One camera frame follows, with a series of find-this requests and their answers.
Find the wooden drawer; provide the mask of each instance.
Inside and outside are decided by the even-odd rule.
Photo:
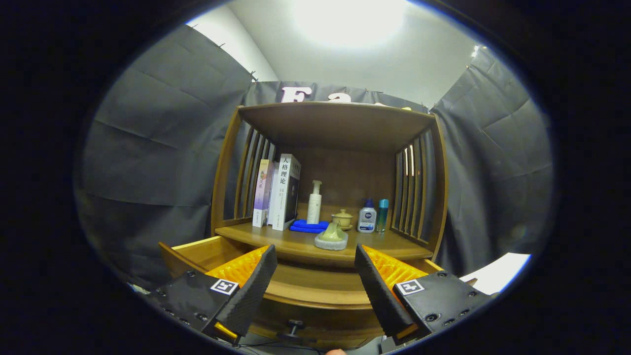
[[[160,246],[172,277],[191,268],[207,272],[255,248],[222,236],[173,248]],[[428,273],[442,270],[427,259],[406,263]],[[277,332],[288,331],[289,319],[305,322],[299,334],[317,339],[310,346],[352,349],[383,335],[353,268],[279,260],[250,331],[274,339]]]

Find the white book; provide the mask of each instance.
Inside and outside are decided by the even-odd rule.
[[[298,209],[298,186],[300,182],[300,163],[291,154],[281,154],[279,173],[274,184],[278,185],[275,193],[274,223],[272,229],[283,231],[296,219]]]
[[[276,201],[278,201],[276,195],[278,194],[278,184],[274,182],[276,181],[276,177],[278,176],[279,166],[279,162],[274,162],[274,174],[272,177],[272,185],[269,194],[268,224],[274,224],[274,216],[276,215]]]
[[[261,159],[259,173],[256,176],[256,192],[252,209],[252,225],[262,227],[268,223],[269,187],[274,174],[274,164],[268,159]]]

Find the gray curtain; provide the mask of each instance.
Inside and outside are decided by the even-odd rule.
[[[223,137],[248,72],[182,25],[121,74],[88,131],[75,180],[90,242],[127,281],[170,279],[158,242],[208,235]]]
[[[437,262],[464,275],[507,252],[535,253],[553,198],[548,120],[490,51],[431,110],[441,118],[449,219]]]

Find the wooden shelf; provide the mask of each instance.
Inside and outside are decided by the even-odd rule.
[[[354,271],[305,268],[280,260],[265,299],[329,310],[371,310],[362,280]]]
[[[420,112],[345,102],[257,105],[239,112],[276,145],[392,154],[435,122]]]
[[[258,228],[253,227],[251,223],[244,223],[217,228],[215,232],[228,239],[255,247],[275,244],[279,259],[328,267],[354,267],[355,248],[358,243],[402,261],[432,257],[429,250],[392,231],[386,231],[380,235],[359,233],[355,229],[350,229],[346,231],[348,233],[346,249],[338,251],[316,248],[315,234],[294,232],[289,229],[275,231],[271,226]]]

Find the blue cloth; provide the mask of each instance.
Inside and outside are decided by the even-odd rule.
[[[318,224],[308,224],[306,219],[297,219],[293,223],[293,226],[306,229],[327,229],[329,227],[329,222],[321,220]]]
[[[305,233],[314,233],[314,234],[318,234],[320,232],[326,231],[326,229],[300,228],[300,227],[295,227],[295,226],[289,227],[289,230],[294,231],[294,232],[305,232]]]
[[[290,231],[295,232],[305,232],[305,233],[315,233],[318,234],[320,232],[324,232],[327,227],[329,227],[329,222],[325,220],[320,221],[318,224],[308,224],[305,219],[297,219],[291,227],[289,227]]]

